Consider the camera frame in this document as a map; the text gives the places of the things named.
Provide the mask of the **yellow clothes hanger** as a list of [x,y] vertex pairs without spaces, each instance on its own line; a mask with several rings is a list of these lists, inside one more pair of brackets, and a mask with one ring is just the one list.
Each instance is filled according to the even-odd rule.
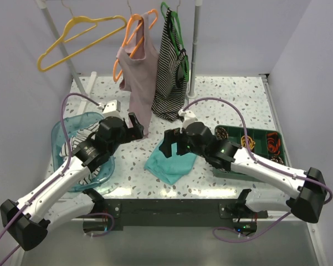
[[[39,56],[38,58],[38,61],[37,61],[37,68],[39,71],[41,72],[46,72],[52,68],[55,68],[56,66],[62,64],[63,62],[66,62],[67,60],[71,59],[72,57],[86,51],[87,49],[99,44],[100,42],[102,42],[103,40],[109,38],[110,36],[122,31],[123,29],[125,29],[127,27],[127,21],[126,19],[121,16],[121,15],[115,15],[115,16],[109,16],[109,17],[101,17],[101,18],[90,18],[90,17],[87,17],[87,16],[75,16],[73,11],[71,10],[71,8],[69,6],[67,6],[64,1],[60,1],[62,6],[67,8],[71,14],[71,19],[66,23],[65,27],[64,27],[64,30],[62,32],[61,35],[58,36],[58,39],[43,53]],[[42,61],[43,59],[55,48],[57,47],[58,45],[60,44],[65,44],[65,43],[69,43],[71,42],[72,40],[75,40],[83,35],[85,35],[86,33],[89,33],[90,31],[92,31],[93,29],[97,28],[98,25],[100,23],[103,23],[103,22],[108,22],[108,21],[122,21],[123,22],[123,25],[113,31],[111,31],[110,33],[106,34],[106,35],[103,35],[101,38],[91,42],[90,44],[82,47],[81,49],[71,53],[71,54],[68,54],[68,55],[65,55],[63,57],[63,59],[51,64],[50,66],[47,66],[45,68],[42,67]],[[74,36],[71,36],[70,38],[67,38],[67,36],[69,35],[70,31],[76,27],[77,25],[79,24],[82,24],[82,23],[85,23],[85,24],[91,24],[92,26],[85,29],[84,31],[74,35]]]

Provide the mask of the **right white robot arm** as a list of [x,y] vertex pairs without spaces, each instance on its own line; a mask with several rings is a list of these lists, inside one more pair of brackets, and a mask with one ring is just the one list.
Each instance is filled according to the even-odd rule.
[[304,222],[319,221],[329,192],[320,170],[311,167],[304,171],[257,156],[240,144],[216,138],[202,122],[165,131],[159,149],[166,158],[172,155],[172,144],[177,145],[180,156],[192,153],[203,157],[214,168],[248,175],[279,189],[278,194],[268,195],[245,190],[235,205],[239,216],[247,218],[254,212],[282,211]]

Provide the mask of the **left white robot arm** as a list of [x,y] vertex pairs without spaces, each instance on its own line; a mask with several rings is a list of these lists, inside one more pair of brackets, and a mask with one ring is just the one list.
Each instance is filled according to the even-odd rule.
[[143,138],[144,127],[136,115],[130,112],[128,116],[131,127],[118,116],[109,115],[100,120],[98,129],[74,149],[60,169],[30,194],[17,201],[7,199],[1,204],[5,231],[25,251],[38,246],[47,236],[53,219],[45,218],[45,214],[66,191],[102,168],[120,145]]

